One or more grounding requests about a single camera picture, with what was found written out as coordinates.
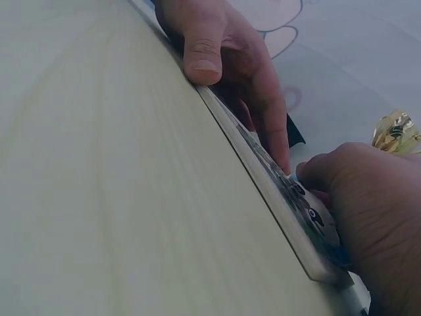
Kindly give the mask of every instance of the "fingernail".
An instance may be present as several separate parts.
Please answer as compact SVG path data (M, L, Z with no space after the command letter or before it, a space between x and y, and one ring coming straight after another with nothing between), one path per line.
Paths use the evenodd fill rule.
M299 177L300 177L300 174L302 173L302 171L303 171L303 169L304 169L304 167L305 167L305 164L306 164L306 163L299 163L299 164L297 165L297 168L295 169L295 174L297 175L297 178L299 178Z
M217 67L213 62L208 61L206 59L202 59L200 61L195 61L191 64L192 69L194 70L204 70L204 71L213 71L220 73L219 67Z

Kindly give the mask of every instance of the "black object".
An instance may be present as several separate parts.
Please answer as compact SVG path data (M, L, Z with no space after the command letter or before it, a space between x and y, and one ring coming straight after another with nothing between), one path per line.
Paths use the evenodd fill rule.
M318 223L320 226L324 227L322 217L320 216L318 211L316 211L313 208L310 208L309 209L309 215L310 215L310 219L311 219L312 222Z
M291 117L289 117L289 115L287 115L287 132L289 148L291 148L294 145L297 145L298 143L305 144L304 138L302 137L300 131L292 121Z
M361 309L361 316L368 316L367 308Z

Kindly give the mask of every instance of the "light wood surface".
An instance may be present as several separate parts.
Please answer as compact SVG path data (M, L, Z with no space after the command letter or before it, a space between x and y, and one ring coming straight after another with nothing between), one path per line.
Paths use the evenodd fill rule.
M125 1L0 4L5 315L346 315Z

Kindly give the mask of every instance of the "knuckle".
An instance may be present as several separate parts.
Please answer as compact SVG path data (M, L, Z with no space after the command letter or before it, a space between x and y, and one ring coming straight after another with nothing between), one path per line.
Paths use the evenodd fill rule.
M283 99L278 95L264 96L263 98L259 99L260 112L273 111L275 109L278 110L279 108L281 109L281 111L285 110Z
M199 14L202 22L214 25L223 25L225 23L225 14L219 10L202 10Z
M356 153L365 151L367 146L368 145L364 143L347 142L341 144L337 149L335 149L334 153L340 157L350 157Z
M197 39L196 41L194 41L191 44L191 47L189 48L189 50L192 53L204 53L207 55L214 55L214 56L219 56L220 52L218 52L215 49L215 45L213 44L213 42L209 39Z

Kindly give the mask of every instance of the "hand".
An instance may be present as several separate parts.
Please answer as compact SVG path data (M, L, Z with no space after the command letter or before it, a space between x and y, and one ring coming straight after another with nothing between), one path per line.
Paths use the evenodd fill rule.
M371 315L419 315L421 158L344 144L297 167L326 192L354 270L372 296Z
M186 76L196 84L220 82L237 117L259 133L289 174L285 101L257 31L225 0L156 0L155 4L160 25L184 50Z

